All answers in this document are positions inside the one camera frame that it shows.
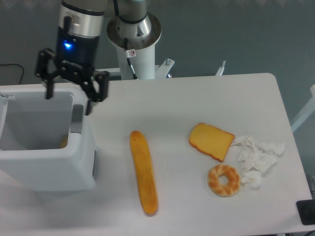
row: gray wall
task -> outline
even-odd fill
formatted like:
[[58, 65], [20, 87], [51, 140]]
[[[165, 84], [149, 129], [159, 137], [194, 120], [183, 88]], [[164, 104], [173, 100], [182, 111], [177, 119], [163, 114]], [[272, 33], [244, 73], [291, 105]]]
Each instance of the gray wall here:
[[[23, 84], [39, 83], [33, 75], [37, 52], [56, 44], [59, 1], [51, 0], [50, 7], [33, 2], [33, 7], [20, 0], [7, 8], [0, 1], [0, 63], [22, 64]], [[311, 98], [314, 0], [151, 0], [149, 10], [162, 24], [156, 62], [174, 59], [174, 77], [214, 75], [225, 59], [224, 74], [274, 74], [290, 120]], [[118, 67], [106, 38], [107, 22], [96, 68]], [[16, 84], [19, 76], [19, 68], [0, 67], [0, 85]], [[315, 115], [295, 139], [306, 173], [315, 174]]]

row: white table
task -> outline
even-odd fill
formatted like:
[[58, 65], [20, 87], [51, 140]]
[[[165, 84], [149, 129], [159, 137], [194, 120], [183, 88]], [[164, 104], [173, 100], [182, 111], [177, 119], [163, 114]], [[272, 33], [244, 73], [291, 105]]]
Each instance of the white table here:
[[[98, 151], [91, 191], [35, 193], [0, 172], [0, 235], [238, 236], [314, 230], [303, 226], [296, 201], [311, 199], [276, 79], [271, 74], [115, 81], [89, 121]], [[218, 164], [188, 144], [206, 122], [237, 136], [283, 141], [286, 149], [261, 188], [231, 198], [207, 186]], [[140, 130], [150, 146], [159, 206], [141, 208], [129, 134]], [[225, 164], [239, 168], [240, 147]]]

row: black object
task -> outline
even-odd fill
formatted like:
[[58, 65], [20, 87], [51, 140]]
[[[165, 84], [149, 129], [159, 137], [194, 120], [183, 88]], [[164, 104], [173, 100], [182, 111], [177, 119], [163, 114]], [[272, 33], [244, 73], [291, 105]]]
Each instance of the black object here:
[[303, 225], [315, 224], [315, 200], [303, 200], [296, 202], [300, 219]]
[[[53, 97], [54, 79], [57, 76], [80, 85], [89, 99], [86, 110], [88, 115], [92, 111], [92, 102], [101, 102], [107, 97], [109, 73], [104, 71], [95, 75], [93, 64], [99, 37], [69, 34], [71, 21], [72, 18], [66, 16], [63, 28], [59, 27], [56, 53], [50, 48], [39, 51], [35, 75], [46, 84], [46, 99]], [[52, 73], [48, 73], [50, 60], [57, 68]], [[94, 80], [99, 84], [99, 91], [94, 88]]]
[[113, 2], [114, 2], [114, 9], [115, 9], [115, 16], [119, 16], [118, 2], [117, 0], [113, 0]]
[[20, 80], [19, 80], [19, 85], [21, 84], [21, 82], [22, 82], [22, 78], [23, 78], [23, 76], [24, 76], [24, 67], [22, 66], [22, 65], [20, 65], [20, 64], [17, 64], [17, 63], [10, 63], [10, 64], [0, 64], [0, 66], [11, 66], [11, 65], [15, 65], [15, 66], [18, 66], [18, 67], [20, 67], [21, 69], [22, 69], [22, 74], [21, 74], [21, 77], [20, 77]]
[[97, 165], [97, 151], [94, 151], [94, 163], [93, 163], [93, 170], [92, 170], [92, 176], [95, 179], [96, 175], [96, 165]]

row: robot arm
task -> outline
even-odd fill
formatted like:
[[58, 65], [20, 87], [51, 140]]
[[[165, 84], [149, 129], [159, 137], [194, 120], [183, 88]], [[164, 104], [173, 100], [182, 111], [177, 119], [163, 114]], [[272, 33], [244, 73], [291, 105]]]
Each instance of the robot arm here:
[[[46, 99], [53, 96], [54, 79], [61, 76], [81, 86], [91, 103], [101, 102], [107, 97], [108, 73], [94, 74], [94, 61], [103, 23], [107, 1], [62, 0], [57, 49], [43, 49], [38, 54], [35, 75], [46, 84]], [[48, 73], [49, 60], [53, 60], [56, 70]], [[93, 86], [98, 82], [99, 90]]]
[[[140, 78], [154, 78], [154, 45], [161, 30], [156, 17], [148, 15], [146, 0], [124, 0], [119, 4], [117, 0], [109, 4], [107, 0], [62, 0], [56, 52], [49, 48], [41, 50], [35, 70], [35, 75], [46, 84], [46, 99], [53, 96], [54, 79], [57, 76], [81, 86], [89, 99], [87, 115], [93, 103], [107, 97], [109, 74], [95, 74], [94, 69], [107, 6], [114, 7], [116, 15], [108, 25], [107, 33], [117, 48], [122, 77], [135, 79], [137, 73]], [[129, 59], [125, 51], [131, 49], [142, 51], [139, 51], [136, 59]], [[50, 60], [57, 68], [52, 73], [48, 73]], [[94, 81], [99, 84], [98, 90], [94, 88]]]

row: white tissue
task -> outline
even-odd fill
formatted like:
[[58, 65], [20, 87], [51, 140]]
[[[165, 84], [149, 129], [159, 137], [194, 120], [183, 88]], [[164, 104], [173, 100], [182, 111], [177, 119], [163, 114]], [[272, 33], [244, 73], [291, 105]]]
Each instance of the white tissue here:
[[246, 191], [258, 189], [261, 184], [260, 173], [266, 172], [274, 165], [278, 160], [278, 156], [284, 151], [284, 143], [258, 142], [249, 135], [234, 139], [231, 146], [247, 146], [250, 148], [238, 157], [242, 168], [241, 182]]
[[259, 171], [249, 171], [241, 179], [245, 191], [258, 189], [261, 184]]
[[255, 142], [256, 146], [268, 154], [281, 155], [284, 151], [284, 143], [261, 143]]
[[241, 167], [243, 173], [246, 173], [254, 166], [254, 161], [256, 160], [256, 155], [254, 152], [242, 152], [239, 157], [238, 161], [242, 162]]
[[258, 152], [260, 153], [257, 155], [257, 159], [254, 161], [253, 167], [264, 173], [277, 162], [277, 157], [275, 155], [262, 153], [261, 151]]
[[248, 146], [251, 149], [255, 149], [255, 141], [252, 136], [240, 136], [233, 140], [231, 146], [241, 145], [241, 146]]

